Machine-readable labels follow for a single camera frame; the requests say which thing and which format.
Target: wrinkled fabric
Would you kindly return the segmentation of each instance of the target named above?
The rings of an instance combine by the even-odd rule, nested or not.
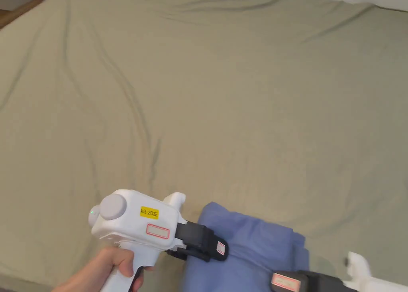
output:
[[[204,207],[198,222],[225,239],[230,254],[223,262],[188,257],[182,292],[268,292],[273,271],[309,269],[305,238],[291,228],[216,203]]]
[[[0,31],[0,286],[49,291],[117,189],[186,194],[408,285],[408,13],[329,0],[47,0]],[[161,255],[145,291],[180,289]]]

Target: blue cloth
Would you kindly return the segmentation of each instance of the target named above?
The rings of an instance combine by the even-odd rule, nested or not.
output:
[[[270,292],[274,270],[309,269],[305,238],[281,225],[267,223],[210,203],[199,224],[215,231],[230,247],[226,261],[188,257],[183,292]]]

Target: yellow label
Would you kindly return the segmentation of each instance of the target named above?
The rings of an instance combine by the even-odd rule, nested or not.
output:
[[[149,218],[149,219],[153,219],[153,220],[158,220],[159,211],[157,209],[152,209],[152,208],[142,206],[140,208],[140,216]]]

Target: wooden bed frame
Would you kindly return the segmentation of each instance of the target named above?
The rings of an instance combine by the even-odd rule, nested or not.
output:
[[[2,10],[0,9],[0,29],[5,25],[10,24],[18,17],[22,16],[24,13],[30,11],[32,8],[36,7],[44,0],[31,0],[28,3],[21,5],[14,10]]]

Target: red-bordered sticker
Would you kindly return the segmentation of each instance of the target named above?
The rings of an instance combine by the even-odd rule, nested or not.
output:
[[[225,255],[225,245],[222,244],[220,241],[218,241],[217,244],[217,252],[219,252],[221,255]]]
[[[284,288],[287,289],[289,291],[293,291],[293,292],[299,292],[300,290],[300,281],[287,277],[287,276],[283,276],[281,274],[277,274],[275,273],[272,276],[272,281],[271,281],[272,285],[275,285],[277,287],[280,288]]]
[[[161,239],[170,238],[170,230],[167,228],[159,227],[153,224],[148,224],[146,227],[146,233],[150,236],[154,236]]]

